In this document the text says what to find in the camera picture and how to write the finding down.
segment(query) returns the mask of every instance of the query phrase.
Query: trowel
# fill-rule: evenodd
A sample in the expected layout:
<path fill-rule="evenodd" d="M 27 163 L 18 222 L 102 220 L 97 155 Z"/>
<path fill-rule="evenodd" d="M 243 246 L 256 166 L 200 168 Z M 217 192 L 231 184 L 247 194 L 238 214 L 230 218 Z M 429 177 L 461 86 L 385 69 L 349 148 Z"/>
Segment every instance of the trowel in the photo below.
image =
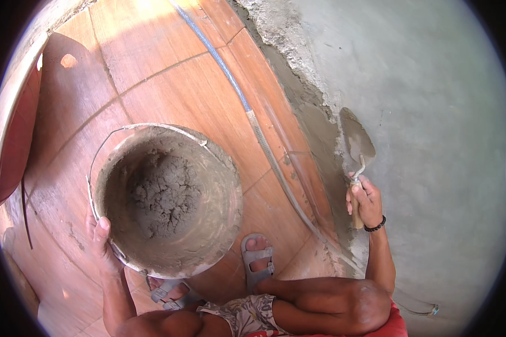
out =
<path fill-rule="evenodd" d="M 343 133 L 345 135 L 345 143 L 347 145 L 347 151 L 351 158 L 360 164 L 360 169 L 356 170 L 356 173 L 351 177 L 349 189 L 353 186 L 358 185 L 362 188 L 362 184 L 358 180 L 358 176 L 365 170 L 365 166 L 371 163 L 375 158 L 375 146 L 371 142 L 369 135 L 365 131 L 362 124 L 358 121 L 356 116 L 348 108 L 343 108 L 339 112 L 341 118 L 341 125 L 343 127 Z M 364 222 L 360 217 L 358 208 L 358 200 L 351 193 L 351 205 L 352 205 L 352 226 L 356 229 L 360 229 L 364 226 Z"/>

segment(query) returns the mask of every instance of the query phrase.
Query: wooden trowel handle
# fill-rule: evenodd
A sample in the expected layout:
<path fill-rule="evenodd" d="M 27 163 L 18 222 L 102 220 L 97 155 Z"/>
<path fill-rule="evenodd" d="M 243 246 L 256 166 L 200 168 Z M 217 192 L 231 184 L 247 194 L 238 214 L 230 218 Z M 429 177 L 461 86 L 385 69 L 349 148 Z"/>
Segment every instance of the wooden trowel handle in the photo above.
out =
<path fill-rule="evenodd" d="M 358 185 L 359 188 L 362 188 L 362 183 L 359 181 L 354 182 L 351 181 L 349 185 L 349 189 L 352 190 L 352 187 Z M 360 218 L 360 203 L 358 202 L 358 199 L 354 197 L 354 194 L 352 194 L 352 191 L 349 191 L 351 195 L 351 205 L 352 205 L 352 226 L 356 229 L 360 229 L 364 226 L 364 222 L 362 221 L 362 218 Z"/>

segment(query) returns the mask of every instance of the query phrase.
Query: patterned shorts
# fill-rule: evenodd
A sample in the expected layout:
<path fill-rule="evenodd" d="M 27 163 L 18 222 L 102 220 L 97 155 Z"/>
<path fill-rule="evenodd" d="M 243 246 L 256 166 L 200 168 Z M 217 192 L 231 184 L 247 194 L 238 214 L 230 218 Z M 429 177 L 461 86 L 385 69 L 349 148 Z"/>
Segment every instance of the patterned shorts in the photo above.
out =
<path fill-rule="evenodd" d="M 229 301 L 223 306 L 207 302 L 198 307 L 197 312 L 207 312 L 227 321 L 232 337 L 245 337 L 254 332 L 264 332 L 263 336 L 284 336 L 288 332 L 274 321 L 272 303 L 276 297 L 269 294 L 250 295 Z"/>

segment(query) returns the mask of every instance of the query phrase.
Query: sandal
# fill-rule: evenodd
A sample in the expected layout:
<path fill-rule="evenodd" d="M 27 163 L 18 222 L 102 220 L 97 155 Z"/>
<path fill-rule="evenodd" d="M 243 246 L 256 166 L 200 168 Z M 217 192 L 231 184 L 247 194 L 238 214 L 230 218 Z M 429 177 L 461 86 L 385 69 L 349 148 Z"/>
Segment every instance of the sandal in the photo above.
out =
<path fill-rule="evenodd" d="M 146 277 L 146 283 L 148 284 L 148 289 L 150 289 L 150 282 L 148 280 L 148 276 Z M 180 283 L 183 283 L 186 287 L 188 287 L 189 289 L 188 293 L 178 300 L 168 300 L 166 302 L 163 301 L 163 299 L 167 297 L 169 292 L 176 286 L 178 286 Z M 196 293 L 189 286 L 189 284 L 187 284 L 185 279 L 165 280 L 165 282 L 162 285 L 150 291 L 150 297 L 155 303 L 162 301 L 164 310 L 180 310 L 197 301 L 203 300 L 202 296 Z"/>
<path fill-rule="evenodd" d="M 263 237 L 268 241 L 268 239 L 263 234 L 253 233 L 249 234 L 242 240 L 242 259 L 244 260 L 245 265 L 245 279 L 248 287 L 249 293 L 253 294 L 253 288 L 260 281 L 269 278 L 274 274 L 274 264 L 272 263 L 272 257 L 274 256 L 274 247 L 268 246 L 263 250 L 254 250 L 250 251 L 245 248 L 245 243 L 249 239 L 256 239 L 257 237 Z M 269 257 L 270 262 L 268 262 L 268 267 L 259 271 L 252 271 L 250 263 L 258 261 L 260 259 Z"/>

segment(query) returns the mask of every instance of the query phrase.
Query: tile floor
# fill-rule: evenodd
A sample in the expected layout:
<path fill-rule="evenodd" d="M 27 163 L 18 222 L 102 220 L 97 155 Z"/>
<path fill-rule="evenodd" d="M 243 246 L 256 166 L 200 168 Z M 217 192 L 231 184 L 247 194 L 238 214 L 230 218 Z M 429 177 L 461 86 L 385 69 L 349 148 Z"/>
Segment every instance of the tile floor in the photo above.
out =
<path fill-rule="evenodd" d="M 224 1 L 183 0 L 253 107 L 305 213 L 337 242 L 309 146 L 262 52 Z M 279 186 L 229 81 L 165 1 L 100 0 L 50 37 L 31 154 L 25 173 L 28 245 L 20 191 L 0 208 L 0 235 L 40 299 L 52 336 L 106 336 L 99 273 L 87 251 L 85 174 L 109 131 L 137 122 L 183 125 L 227 151 L 242 179 L 242 230 L 230 251 L 190 279 L 207 300 L 246 295 L 240 241 L 263 233 L 275 246 L 277 277 L 341 275 Z M 114 134 L 94 166 L 128 135 Z M 139 313 L 158 309 L 144 278 L 127 268 Z"/>

